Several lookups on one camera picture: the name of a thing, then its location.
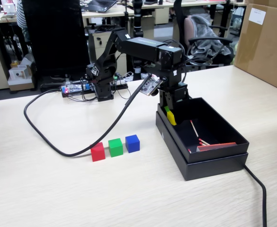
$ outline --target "white table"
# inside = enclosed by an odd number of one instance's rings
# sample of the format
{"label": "white table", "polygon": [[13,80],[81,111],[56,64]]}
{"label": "white table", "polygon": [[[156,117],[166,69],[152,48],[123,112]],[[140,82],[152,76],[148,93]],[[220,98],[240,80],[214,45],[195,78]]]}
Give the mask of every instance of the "white table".
{"label": "white table", "polygon": [[[115,5],[112,8],[110,8],[106,13],[97,13],[97,12],[84,12],[82,14],[82,18],[95,18],[95,17],[123,17],[125,15],[124,13],[125,7],[123,5]],[[132,9],[127,9],[129,16],[134,15],[134,11]],[[10,23],[10,22],[17,22],[16,17],[15,18],[7,18],[4,20],[1,20],[1,17],[4,15],[4,13],[0,13],[0,23]]]}
{"label": "white table", "polygon": [[[190,7],[190,6],[206,6],[206,5],[218,5],[218,4],[225,4],[226,1],[208,1],[208,0],[201,0],[201,1],[190,1],[190,2],[183,2],[181,3],[182,7]],[[153,5],[143,5],[142,9],[160,9],[160,8],[171,8],[173,7],[174,3],[171,2],[164,2],[162,5],[153,4]]]}
{"label": "white table", "polygon": [[[186,82],[250,142],[246,164],[267,188],[268,226],[277,227],[277,88],[233,66],[189,73]],[[262,190],[245,170],[184,181],[155,126],[158,96],[139,93],[103,140],[107,147],[137,134],[141,150],[111,158],[106,149],[98,162],[53,151],[24,118],[32,98],[0,101],[1,227],[261,226]],[[118,93],[100,103],[47,94],[28,115],[72,153],[94,142],[125,103]]]}

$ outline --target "yellow block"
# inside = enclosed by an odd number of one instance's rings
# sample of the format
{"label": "yellow block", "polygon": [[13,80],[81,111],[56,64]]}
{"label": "yellow block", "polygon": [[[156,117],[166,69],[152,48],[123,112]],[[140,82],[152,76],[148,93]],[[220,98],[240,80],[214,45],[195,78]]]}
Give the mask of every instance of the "yellow block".
{"label": "yellow block", "polygon": [[167,112],[167,118],[171,125],[177,125],[175,122],[174,114],[171,111]]}

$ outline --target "black robotic arm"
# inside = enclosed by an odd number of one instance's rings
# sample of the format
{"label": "black robotic arm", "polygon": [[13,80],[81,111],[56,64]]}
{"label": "black robotic arm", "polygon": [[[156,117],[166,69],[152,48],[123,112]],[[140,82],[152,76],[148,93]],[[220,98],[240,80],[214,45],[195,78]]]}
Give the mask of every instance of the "black robotic arm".
{"label": "black robotic arm", "polygon": [[173,110],[180,100],[188,98],[187,85],[181,83],[182,49],[141,37],[131,38],[124,28],[112,31],[103,54],[87,68],[86,79],[95,85],[98,96],[113,98],[110,82],[117,69],[117,51],[155,63],[155,67],[145,70],[165,81],[158,88],[161,106],[168,105]]}

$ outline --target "white label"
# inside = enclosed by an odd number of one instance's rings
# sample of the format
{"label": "white label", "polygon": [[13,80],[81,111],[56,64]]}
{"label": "white label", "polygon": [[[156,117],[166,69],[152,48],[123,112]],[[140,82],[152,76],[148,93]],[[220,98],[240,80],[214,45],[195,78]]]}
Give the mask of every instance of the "white label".
{"label": "white label", "polygon": [[265,20],[266,12],[259,9],[252,8],[249,21],[262,25]]}

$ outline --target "laptop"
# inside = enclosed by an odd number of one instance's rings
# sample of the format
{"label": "laptop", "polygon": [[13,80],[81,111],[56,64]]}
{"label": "laptop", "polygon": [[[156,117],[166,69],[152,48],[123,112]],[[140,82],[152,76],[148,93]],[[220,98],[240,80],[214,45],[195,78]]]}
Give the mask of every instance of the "laptop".
{"label": "laptop", "polygon": [[90,12],[107,12],[114,4],[117,3],[117,0],[92,0],[88,3],[87,10]]}

